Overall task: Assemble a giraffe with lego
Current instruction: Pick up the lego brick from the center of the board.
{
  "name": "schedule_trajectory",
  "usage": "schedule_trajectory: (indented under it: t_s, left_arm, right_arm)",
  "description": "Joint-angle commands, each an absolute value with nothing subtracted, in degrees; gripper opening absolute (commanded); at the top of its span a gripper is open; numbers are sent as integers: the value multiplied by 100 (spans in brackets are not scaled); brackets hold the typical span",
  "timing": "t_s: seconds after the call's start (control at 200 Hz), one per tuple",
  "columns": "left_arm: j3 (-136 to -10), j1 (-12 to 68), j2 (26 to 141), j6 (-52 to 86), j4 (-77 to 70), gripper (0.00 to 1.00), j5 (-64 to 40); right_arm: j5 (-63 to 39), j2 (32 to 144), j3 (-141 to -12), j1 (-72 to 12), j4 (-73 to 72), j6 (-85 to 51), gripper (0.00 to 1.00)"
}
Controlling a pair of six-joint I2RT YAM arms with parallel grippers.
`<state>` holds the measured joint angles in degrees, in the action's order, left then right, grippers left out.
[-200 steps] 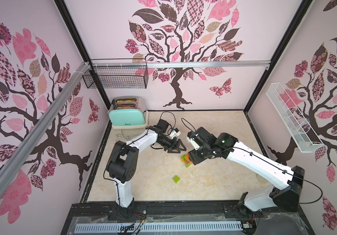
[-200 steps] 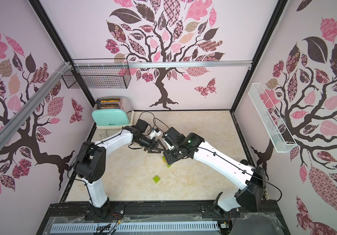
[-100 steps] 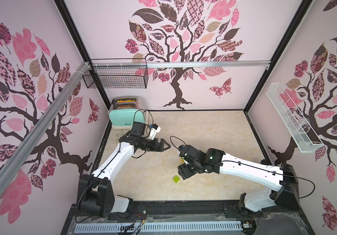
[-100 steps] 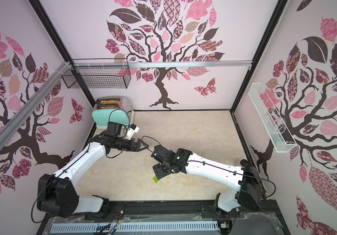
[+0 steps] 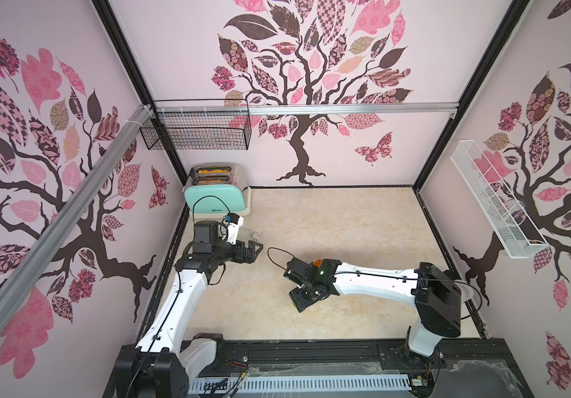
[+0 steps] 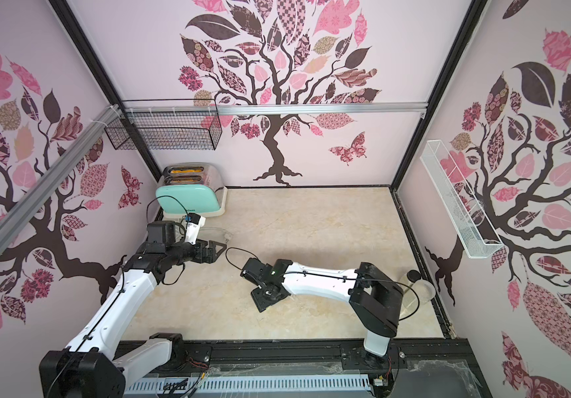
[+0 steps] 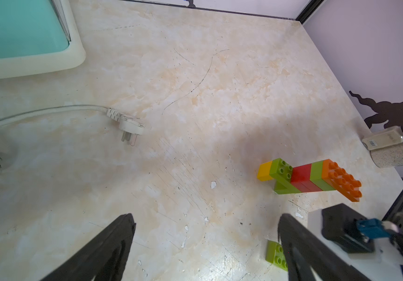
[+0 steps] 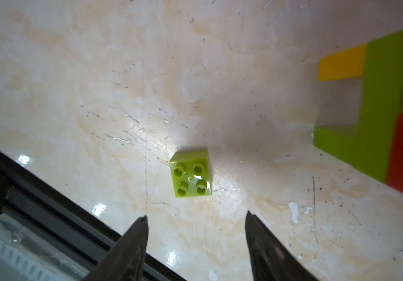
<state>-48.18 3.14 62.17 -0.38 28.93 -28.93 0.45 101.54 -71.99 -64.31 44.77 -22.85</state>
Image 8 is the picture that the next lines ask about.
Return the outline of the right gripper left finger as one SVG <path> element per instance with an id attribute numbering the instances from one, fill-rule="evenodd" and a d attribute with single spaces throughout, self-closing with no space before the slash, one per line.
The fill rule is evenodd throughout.
<path id="1" fill-rule="evenodd" d="M 138 218 L 84 278 L 86 281 L 140 281 L 148 243 L 148 218 Z"/>

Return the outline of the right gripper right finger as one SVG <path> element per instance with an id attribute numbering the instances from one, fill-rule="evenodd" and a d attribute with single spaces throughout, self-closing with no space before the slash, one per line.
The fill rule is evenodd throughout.
<path id="1" fill-rule="evenodd" d="M 316 280 L 251 212 L 246 215 L 245 234 L 255 281 Z"/>

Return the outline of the long green lego brick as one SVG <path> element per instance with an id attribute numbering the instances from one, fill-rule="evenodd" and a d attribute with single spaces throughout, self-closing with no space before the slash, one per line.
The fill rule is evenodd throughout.
<path id="1" fill-rule="evenodd" d="M 370 42 L 366 48 L 359 109 L 357 167 L 385 182 L 393 134 L 403 113 L 403 31 Z"/>

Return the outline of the yellow lego brick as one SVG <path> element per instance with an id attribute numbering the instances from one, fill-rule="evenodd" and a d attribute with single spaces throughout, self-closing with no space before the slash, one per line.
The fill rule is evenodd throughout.
<path id="1" fill-rule="evenodd" d="M 319 81 L 361 77 L 364 74 L 367 44 L 323 57 L 319 63 Z"/>

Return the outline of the small green lego brick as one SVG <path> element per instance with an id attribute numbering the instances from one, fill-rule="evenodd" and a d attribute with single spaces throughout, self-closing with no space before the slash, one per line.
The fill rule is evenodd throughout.
<path id="1" fill-rule="evenodd" d="M 353 165 L 356 156 L 356 125 L 316 126 L 313 144 L 322 151 Z"/>

